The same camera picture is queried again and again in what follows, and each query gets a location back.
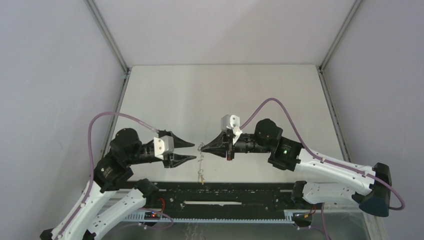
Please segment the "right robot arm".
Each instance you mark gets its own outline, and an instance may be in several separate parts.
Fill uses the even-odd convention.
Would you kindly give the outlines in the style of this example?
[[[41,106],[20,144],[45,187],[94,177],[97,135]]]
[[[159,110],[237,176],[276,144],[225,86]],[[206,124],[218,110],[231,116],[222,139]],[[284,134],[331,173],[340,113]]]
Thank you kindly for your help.
[[[297,209],[309,204],[332,203],[358,205],[367,214],[389,216],[392,179],[388,165],[381,162],[374,166],[359,165],[319,156],[300,142],[283,137],[283,129],[269,118],[260,120],[254,133],[244,133],[239,118],[226,115],[222,118],[221,133],[200,150],[228,161],[236,153],[269,154],[268,163],[277,169],[326,177],[329,182],[295,183],[290,201]]]

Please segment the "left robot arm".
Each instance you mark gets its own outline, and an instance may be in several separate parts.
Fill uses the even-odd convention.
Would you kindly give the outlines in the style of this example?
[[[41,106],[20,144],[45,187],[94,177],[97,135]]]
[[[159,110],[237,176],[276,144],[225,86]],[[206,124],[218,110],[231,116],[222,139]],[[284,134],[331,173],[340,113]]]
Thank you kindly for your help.
[[[108,153],[97,163],[78,203],[55,228],[44,230],[42,240],[100,240],[121,219],[133,211],[153,208],[158,202],[158,187],[147,178],[138,180],[121,200],[101,212],[102,207],[133,176],[132,165],[161,162],[175,168],[194,160],[174,149],[191,148],[194,143],[177,137],[172,131],[160,130],[158,136],[143,144],[133,128],[123,128],[110,142]]]

